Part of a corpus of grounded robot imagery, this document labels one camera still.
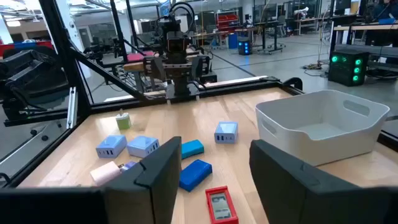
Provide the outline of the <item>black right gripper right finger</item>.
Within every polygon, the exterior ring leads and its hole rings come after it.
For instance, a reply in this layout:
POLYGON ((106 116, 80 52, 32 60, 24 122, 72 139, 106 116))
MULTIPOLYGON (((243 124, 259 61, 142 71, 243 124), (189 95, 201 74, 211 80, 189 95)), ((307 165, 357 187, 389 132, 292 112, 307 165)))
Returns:
POLYGON ((269 223, 397 223, 397 187, 360 187, 261 139, 249 148, 269 223))

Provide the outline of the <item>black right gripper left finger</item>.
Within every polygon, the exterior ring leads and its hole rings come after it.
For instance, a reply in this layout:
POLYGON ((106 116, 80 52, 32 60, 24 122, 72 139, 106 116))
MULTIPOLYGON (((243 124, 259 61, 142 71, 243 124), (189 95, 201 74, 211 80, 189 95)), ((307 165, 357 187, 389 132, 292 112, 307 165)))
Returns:
POLYGON ((170 223, 181 171, 179 136, 99 187, 1 190, 1 223, 170 223))

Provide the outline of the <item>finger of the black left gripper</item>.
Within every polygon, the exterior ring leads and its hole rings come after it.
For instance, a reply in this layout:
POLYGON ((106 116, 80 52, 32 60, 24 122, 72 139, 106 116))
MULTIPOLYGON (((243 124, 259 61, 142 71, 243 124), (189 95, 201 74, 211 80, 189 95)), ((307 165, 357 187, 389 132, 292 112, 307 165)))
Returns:
POLYGON ((151 70, 154 78, 165 81, 165 70, 161 58, 155 57, 151 59, 151 70))
POLYGON ((199 55, 192 58, 192 80, 197 80, 203 75, 203 65, 208 65, 209 56, 199 55))

